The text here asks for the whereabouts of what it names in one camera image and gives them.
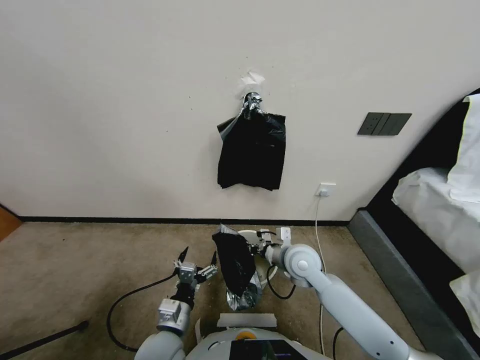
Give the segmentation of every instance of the white tape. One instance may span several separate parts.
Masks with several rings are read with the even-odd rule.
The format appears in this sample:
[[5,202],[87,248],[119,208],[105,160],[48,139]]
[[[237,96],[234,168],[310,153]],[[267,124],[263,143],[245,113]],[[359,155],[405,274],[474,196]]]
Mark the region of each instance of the white tape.
[[272,313],[221,313],[218,328],[276,328],[277,318]]

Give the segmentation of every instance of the white power cord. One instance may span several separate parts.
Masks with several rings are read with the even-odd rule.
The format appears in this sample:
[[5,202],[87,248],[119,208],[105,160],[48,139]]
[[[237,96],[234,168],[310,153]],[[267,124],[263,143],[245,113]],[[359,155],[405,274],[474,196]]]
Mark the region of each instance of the white power cord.
[[[320,255],[320,261],[321,261],[321,268],[324,273],[327,273],[327,268],[325,267],[325,261],[324,261],[324,255],[322,253],[322,247],[320,246],[320,239],[319,239],[319,232],[317,230],[317,221],[318,221],[318,216],[319,216],[319,206],[320,206],[320,199],[321,197],[318,198],[318,202],[316,203],[316,211],[315,211],[315,235],[316,235],[316,241],[318,243],[318,253]],[[325,355],[325,348],[324,348],[324,306],[320,304],[320,349],[322,355]]]

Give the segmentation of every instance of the black cable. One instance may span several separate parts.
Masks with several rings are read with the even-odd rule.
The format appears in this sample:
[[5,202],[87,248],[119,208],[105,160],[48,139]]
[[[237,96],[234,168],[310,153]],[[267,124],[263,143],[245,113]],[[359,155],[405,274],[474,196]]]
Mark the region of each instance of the black cable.
[[170,276],[168,276],[168,277],[166,277],[162,280],[152,282],[149,285],[139,287],[138,289],[135,289],[133,291],[130,291],[130,292],[126,293],[125,295],[120,296],[118,298],[118,300],[113,303],[110,310],[108,311],[108,315],[106,316],[106,329],[108,331],[108,336],[110,336],[110,339],[115,343],[115,345],[117,345],[119,348],[122,348],[124,350],[130,351],[130,352],[133,352],[133,353],[136,353],[138,351],[138,349],[136,347],[127,346],[127,345],[121,343],[120,341],[118,341],[117,338],[115,337],[114,333],[112,332],[111,319],[112,319],[112,313],[114,312],[115,306],[117,306],[117,304],[119,302],[121,302],[123,299],[125,299],[126,297],[128,297],[132,294],[138,293],[139,291],[151,288],[152,286],[164,283],[164,282],[166,282],[167,280],[170,280],[171,278],[173,278],[176,275],[177,275],[177,272],[174,271],[172,275],[170,275]]
[[296,285],[293,285],[292,288],[291,288],[291,291],[290,293],[287,295],[287,296],[281,296],[279,295],[278,292],[276,292],[272,286],[272,284],[270,283],[270,270],[272,270],[273,268],[275,267],[275,265],[272,265],[268,268],[268,270],[266,271],[266,282],[268,283],[268,286],[270,287],[270,290],[273,294],[275,294],[275,296],[279,299],[282,299],[282,300],[287,300],[287,299],[290,299],[290,297],[292,296],[292,294],[294,293],[295,291],[295,288],[297,287]]
[[335,345],[337,344],[337,338],[339,337],[339,334],[342,332],[343,329],[343,327],[339,328],[336,331],[335,335],[333,335],[333,342],[331,344],[331,356],[333,357],[333,360],[337,360],[335,357]]

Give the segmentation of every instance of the black pole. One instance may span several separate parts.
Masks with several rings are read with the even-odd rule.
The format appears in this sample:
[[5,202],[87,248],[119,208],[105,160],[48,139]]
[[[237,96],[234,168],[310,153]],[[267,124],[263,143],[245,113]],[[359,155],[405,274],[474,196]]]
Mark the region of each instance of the black pole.
[[11,359],[13,357],[16,357],[20,354],[23,354],[23,353],[26,353],[32,349],[35,349],[35,348],[38,348],[42,345],[45,345],[47,343],[50,343],[54,340],[57,340],[57,339],[60,339],[62,337],[64,337],[65,335],[68,335],[68,334],[71,334],[71,333],[74,333],[76,331],[81,331],[81,330],[85,330],[87,327],[89,326],[89,322],[87,320],[85,321],[82,321],[81,323],[79,323],[78,325],[75,325],[75,326],[72,326],[66,330],[62,330],[62,331],[59,331],[57,333],[54,333],[50,336],[47,336],[47,337],[44,337],[40,340],[37,340],[37,341],[34,341],[34,342],[31,342],[27,345],[23,345],[23,346],[20,346],[16,349],[13,349],[13,350],[10,350],[10,351],[7,351],[7,352],[4,352],[3,354],[0,354],[0,360],[7,360],[7,359]]

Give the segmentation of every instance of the trash bag on wall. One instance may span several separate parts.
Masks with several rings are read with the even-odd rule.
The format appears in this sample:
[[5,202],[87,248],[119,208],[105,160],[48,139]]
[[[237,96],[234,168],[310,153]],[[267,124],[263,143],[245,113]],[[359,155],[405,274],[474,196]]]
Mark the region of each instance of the trash bag on wall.
[[260,109],[257,92],[245,95],[237,117],[217,126],[223,146],[218,161],[218,184],[245,184],[267,190],[280,188],[284,168],[285,116]]

